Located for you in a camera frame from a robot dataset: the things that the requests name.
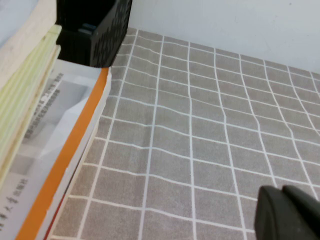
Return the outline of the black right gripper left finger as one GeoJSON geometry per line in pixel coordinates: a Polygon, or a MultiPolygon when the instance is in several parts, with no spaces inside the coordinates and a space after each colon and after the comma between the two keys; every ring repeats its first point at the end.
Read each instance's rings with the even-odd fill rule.
{"type": "Polygon", "coordinates": [[[258,240],[294,240],[298,236],[298,212],[285,194],[270,185],[261,186],[254,217],[258,240]]]}

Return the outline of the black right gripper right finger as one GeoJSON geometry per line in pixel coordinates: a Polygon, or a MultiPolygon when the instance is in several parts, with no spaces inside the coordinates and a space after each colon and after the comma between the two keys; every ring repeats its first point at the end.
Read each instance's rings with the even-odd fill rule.
{"type": "Polygon", "coordinates": [[[293,185],[284,185],[282,192],[290,199],[309,230],[320,239],[320,201],[293,185]]]}

